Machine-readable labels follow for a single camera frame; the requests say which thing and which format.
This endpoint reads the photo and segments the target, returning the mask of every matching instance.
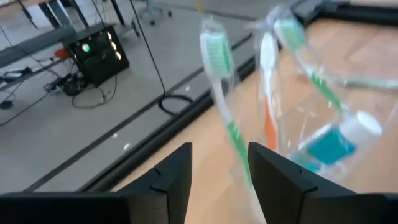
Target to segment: floor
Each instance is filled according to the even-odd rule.
[[[209,88],[203,73],[190,76],[202,66],[198,45],[202,15],[196,12],[194,1],[158,1],[163,6],[171,7],[173,18],[159,16],[156,25],[150,26],[149,18],[144,16],[140,19],[142,31],[165,89],[195,99]],[[89,24],[100,21],[91,1],[77,2]],[[265,15],[275,2],[278,1],[206,0],[202,5],[205,13],[216,15],[215,19],[225,25],[230,42],[235,44],[249,35],[250,30],[245,29],[245,25],[255,17]],[[134,2],[134,5],[137,10],[144,7],[141,2]],[[131,22],[134,12],[129,0],[118,0],[118,6],[124,20]],[[101,4],[98,1],[98,8],[106,22],[118,23],[109,2]],[[68,13],[75,29],[82,29],[74,12]],[[51,29],[35,29],[21,13],[1,18],[0,25],[12,44]],[[54,78],[49,72],[25,81],[17,89],[15,106],[0,111],[0,193],[26,188],[38,191],[76,190],[170,119],[157,106],[149,106],[147,111],[141,113],[141,108],[163,93],[161,81],[143,38],[128,32],[120,39],[130,68],[117,76],[115,97],[104,106],[79,110],[72,106],[70,97],[61,93],[47,95],[43,86]],[[0,49],[7,46],[7,40],[0,35]],[[47,58],[59,48],[59,45],[55,45],[33,57]],[[233,52],[235,64],[243,63],[253,53],[252,40],[249,39]],[[26,58],[1,71],[27,65],[38,66],[31,58]],[[53,69],[59,74],[66,74],[70,67],[65,62]],[[176,88],[176,84],[184,79],[185,83]],[[115,79],[108,80],[101,89],[110,96],[115,91]],[[0,100],[7,96],[6,92],[0,93]],[[100,100],[100,92],[90,90],[79,95],[76,104],[88,106]],[[36,101],[34,106],[16,116]],[[187,105],[175,100],[165,104],[174,111]],[[95,144],[104,133],[131,118],[132,114],[137,115],[132,122],[100,144]]]

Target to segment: cable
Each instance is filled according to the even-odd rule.
[[[98,13],[98,15],[99,15],[99,19],[101,19],[102,25],[104,26],[104,29],[105,29],[106,26],[105,26],[104,20],[102,19],[101,13],[100,13],[100,11],[98,10],[97,5],[95,4],[94,0],[91,0],[91,2],[93,3],[93,5],[94,5],[94,7],[95,7],[95,10],[97,11],[97,13]]]
[[[97,24],[97,14],[95,14],[95,21],[94,21],[94,24]]]
[[[10,92],[9,96],[7,96],[6,99],[4,99],[1,103],[4,103],[5,101],[7,101],[12,95],[14,95],[14,97],[15,97],[15,91],[17,91],[17,89],[18,89],[22,84],[23,84],[23,82],[20,82],[20,84],[18,84],[18,86],[15,87],[15,89],[12,90],[12,91]]]
[[[105,20],[105,22],[106,22],[107,19],[106,19],[106,14],[105,14],[104,1],[102,1],[102,0],[101,0],[101,5],[102,5],[102,13],[104,14],[104,20]]]
[[[6,35],[6,32],[4,31],[4,29],[2,28],[2,26],[0,26],[1,32],[3,34],[3,36],[6,38],[6,40],[8,41],[8,44],[10,45],[10,47],[12,47],[12,43],[10,41],[10,39],[8,39],[8,36]]]
[[[76,103],[75,103],[75,99],[76,99],[76,97],[78,96],[78,95],[80,95],[80,94],[82,94],[83,92],[81,92],[81,93],[79,93],[78,95],[76,95],[76,96],[74,96],[73,98],[72,98],[72,106],[74,107],[74,108],[78,108],[78,109],[94,109],[94,108],[97,108],[97,107],[99,107],[99,106],[103,106],[103,105],[105,105],[105,104],[107,104],[107,103],[109,103],[113,98],[114,98],[114,96],[115,96],[115,94],[116,94],[116,90],[118,89],[118,74],[116,74],[115,76],[114,76],[114,89],[113,89],[113,93],[112,93],[112,95],[111,95],[111,97],[109,97],[108,99],[106,98],[106,95],[105,95],[105,93],[104,93],[104,91],[101,89],[101,88],[96,88],[97,90],[99,90],[100,92],[101,92],[101,97],[102,97],[102,102],[101,103],[97,103],[97,104],[95,104],[95,105],[91,105],[91,106],[78,106],[78,105],[76,105]]]
[[[1,30],[1,32],[3,33],[4,37],[7,39],[7,41],[9,42],[10,47],[14,47],[14,48],[17,49],[17,50],[20,50],[20,51],[21,51],[22,53],[24,53],[27,57],[30,57],[32,60],[34,60],[35,62],[37,62],[42,68],[45,68],[45,67],[41,64],[41,62],[40,62],[39,60],[37,60],[36,58],[33,58],[33,56],[31,56],[30,53],[28,53],[28,52],[26,52],[25,50],[20,49],[20,48],[18,48],[18,47],[16,47],[16,46],[13,46],[12,43],[11,43],[11,41],[9,40],[9,38],[8,38],[8,36],[7,36],[6,32],[5,32],[5,30],[3,29],[3,27],[2,27],[1,25],[0,25],[0,30]],[[60,77],[61,77],[57,72],[53,71],[51,68],[47,68],[46,71],[48,71],[48,72],[52,73],[53,75],[57,76],[57,78],[60,78]],[[14,89],[13,91],[10,92],[10,95],[9,95],[5,100],[3,100],[2,103],[0,103],[0,105],[1,105],[1,104],[4,104],[11,96],[14,96],[14,97],[16,98],[15,92],[17,91],[17,89],[18,89],[23,83],[24,83],[24,81],[20,82],[20,84],[18,84],[18,86],[16,86],[15,89]],[[25,111],[27,111],[28,109],[30,109],[31,107],[33,107],[34,105],[36,105],[38,102],[40,102],[41,100],[43,100],[48,94],[49,94],[49,92],[47,92],[43,97],[39,98],[37,101],[33,102],[31,105],[29,105],[28,107],[26,107],[25,109],[23,109],[22,111],[20,111],[18,114],[16,114],[16,115],[14,115],[13,117],[9,118],[7,121],[1,123],[1,124],[0,124],[0,127],[6,125],[8,122],[12,121],[12,120],[15,119],[16,117],[18,117],[19,115],[21,115],[22,113],[24,113]]]
[[[150,55],[150,59],[152,60],[152,63],[154,64],[156,74],[157,74],[157,76],[159,77],[159,80],[160,80],[160,84],[162,84],[163,95],[165,96],[165,95],[166,95],[166,88],[164,87],[163,79],[162,79],[162,77],[160,76],[160,72],[159,72],[159,69],[157,68],[157,65],[156,65],[156,62],[155,62],[155,58],[154,58],[154,56],[153,56],[153,54],[152,54],[152,51],[150,50],[150,47],[149,47],[148,41],[147,41],[147,39],[146,39],[146,37],[145,37],[144,31],[142,30],[141,23],[139,22],[139,19],[138,19],[138,16],[137,16],[136,8],[134,7],[134,5],[133,5],[133,3],[132,3],[131,0],[130,0],[130,3],[131,3],[131,6],[132,6],[132,10],[134,11],[134,14],[136,15],[138,28],[139,28],[139,30],[141,31],[142,38],[144,39],[145,45],[146,45],[146,47],[148,48],[148,52],[149,52],[149,55]]]
[[[174,99],[186,101],[186,102],[188,102],[189,104],[192,104],[192,103],[193,103],[193,99],[191,99],[189,96],[185,96],[185,95],[167,94],[166,88],[165,88],[165,86],[164,86],[164,82],[163,82],[163,79],[162,79],[162,76],[160,76],[159,69],[157,68],[157,65],[156,65],[156,62],[155,62],[155,58],[154,58],[154,56],[153,56],[153,54],[152,54],[152,51],[150,50],[148,41],[147,41],[147,39],[146,39],[146,37],[145,37],[145,33],[144,33],[144,31],[142,30],[142,27],[141,27],[141,23],[139,22],[139,18],[138,18],[138,14],[137,14],[136,8],[134,7],[134,5],[133,5],[133,3],[132,3],[131,0],[129,0],[129,2],[130,2],[130,4],[131,4],[132,10],[134,11],[134,15],[136,16],[138,28],[139,28],[139,30],[141,31],[142,38],[144,39],[145,45],[146,45],[146,47],[148,48],[148,52],[149,52],[150,58],[152,59],[152,63],[154,64],[156,74],[157,74],[157,76],[159,77],[160,84],[162,85],[162,88],[163,88],[163,95],[162,95],[162,97],[160,98],[160,100],[157,102],[157,106],[158,106],[162,111],[164,111],[165,113],[167,113],[167,114],[169,114],[169,115],[171,115],[171,116],[176,116],[176,115],[178,115],[178,113],[174,113],[174,112],[172,112],[171,110],[168,110],[168,109],[166,109],[166,108],[164,107],[164,105],[163,105],[164,100],[166,100],[167,98],[174,98]]]

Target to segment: toothbrush head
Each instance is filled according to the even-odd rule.
[[[274,30],[285,48],[295,51],[307,44],[304,29],[295,19],[276,21]]]
[[[260,66],[263,70],[272,69],[276,65],[279,54],[274,36],[270,32],[264,33],[260,46]]]
[[[233,75],[231,49],[228,39],[223,33],[202,33],[200,48],[205,72],[208,76],[226,78]]]

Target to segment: plastic packaging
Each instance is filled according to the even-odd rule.
[[[332,77],[328,77],[320,56],[308,44],[304,29],[291,10],[284,6],[277,6],[271,10],[268,18],[283,48],[296,59],[315,88],[340,112],[348,110],[333,90],[331,85],[333,83],[330,81]]]
[[[398,80],[381,80],[378,78],[337,78],[336,82],[343,86],[358,86],[378,90],[398,90]]]
[[[246,208],[241,216],[254,217],[255,223],[264,223],[264,216],[260,204],[254,192],[251,182],[248,151],[243,136],[230,112],[225,95],[231,91],[235,84],[235,74],[231,47],[227,33],[222,24],[213,18],[206,18],[201,25],[200,48],[206,75],[211,83],[213,99],[223,119],[226,132],[234,154],[236,155],[236,167],[231,168],[233,173],[234,188],[244,194],[247,202],[237,201],[239,207]]]
[[[352,90],[345,102],[356,112],[341,114],[316,93],[288,111],[280,153],[332,181],[346,177],[370,150],[377,150],[396,114],[397,97]]]
[[[367,146],[382,134],[381,124],[369,113],[359,111],[317,132],[311,141],[298,146],[289,159],[302,167],[322,174],[346,157],[364,153]]]
[[[283,128],[278,127],[276,121],[281,114],[282,100],[282,85],[277,69],[279,49],[267,19],[249,24],[249,27],[255,30],[254,49],[259,71],[257,106],[264,124],[265,146],[277,151],[278,142],[283,135]]]

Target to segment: clear plastic bag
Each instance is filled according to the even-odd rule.
[[[283,126],[277,124],[281,115],[282,79],[278,71],[279,49],[267,18],[249,24],[254,29],[254,50],[256,52],[257,107],[263,125],[264,145],[278,151],[278,142],[283,138]]]
[[[231,191],[235,193],[229,198],[231,205],[237,208],[236,214],[239,218],[236,220],[253,217],[253,223],[264,223],[264,216],[251,182],[247,144],[230,110],[234,96],[229,93],[239,83],[239,78],[234,72],[231,46],[223,25],[212,17],[204,19],[201,25],[200,43],[206,76],[211,83],[212,97],[231,145],[229,153],[234,154],[236,161],[231,167]]]
[[[371,149],[377,150],[375,146],[395,118],[398,97],[353,90],[344,101],[355,112],[343,115],[315,93],[286,113],[283,117],[286,139],[280,144],[280,153],[332,181],[346,177]],[[358,113],[370,115],[381,125],[382,133],[369,135],[363,134],[361,128],[350,129],[355,126],[352,120]],[[344,133],[347,129],[351,131],[348,138]]]
[[[285,6],[276,6],[268,15],[268,22],[273,23],[275,35],[278,36],[282,46],[289,50],[300,67],[300,73],[309,77],[313,84],[330,99],[334,96],[328,93],[320,80],[327,80],[331,89],[333,85],[359,86],[378,90],[398,90],[398,79],[395,77],[379,78],[379,75],[370,74],[344,74],[326,67],[322,56],[308,42],[304,28],[295,18],[292,11]],[[339,107],[338,101],[331,101]]]

